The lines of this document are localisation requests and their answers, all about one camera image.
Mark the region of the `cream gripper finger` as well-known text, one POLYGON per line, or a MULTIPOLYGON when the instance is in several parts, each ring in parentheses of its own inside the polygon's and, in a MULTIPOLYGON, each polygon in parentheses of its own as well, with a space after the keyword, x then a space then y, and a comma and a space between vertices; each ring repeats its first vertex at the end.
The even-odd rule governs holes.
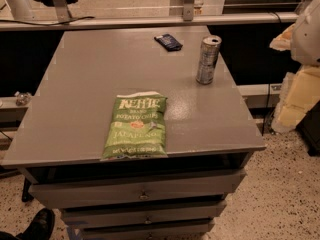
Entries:
POLYGON ((269 44, 269 47, 277 51, 290 51, 291 38, 292 38, 294 27, 295 27, 294 24, 287 27, 281 34, 279 34, 277 37, 275 37, 271 41, 271 43, 269 44))
POLYGON ((297 73, 288 72, 279 97, 271 128, 285 133, 294 130, 320 101, 320 67, 304 65, 297 73))

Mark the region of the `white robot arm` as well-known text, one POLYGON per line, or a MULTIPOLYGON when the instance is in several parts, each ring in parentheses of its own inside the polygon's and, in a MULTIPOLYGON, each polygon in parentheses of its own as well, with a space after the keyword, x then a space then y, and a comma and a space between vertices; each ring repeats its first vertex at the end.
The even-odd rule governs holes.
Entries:
POLYGON ((312 0, 297 21, 274 38, 270 48, 289 50, 301 67, 287 73, 271 128, 278 133, 294 130, 320 101, 320 0, 312 0))

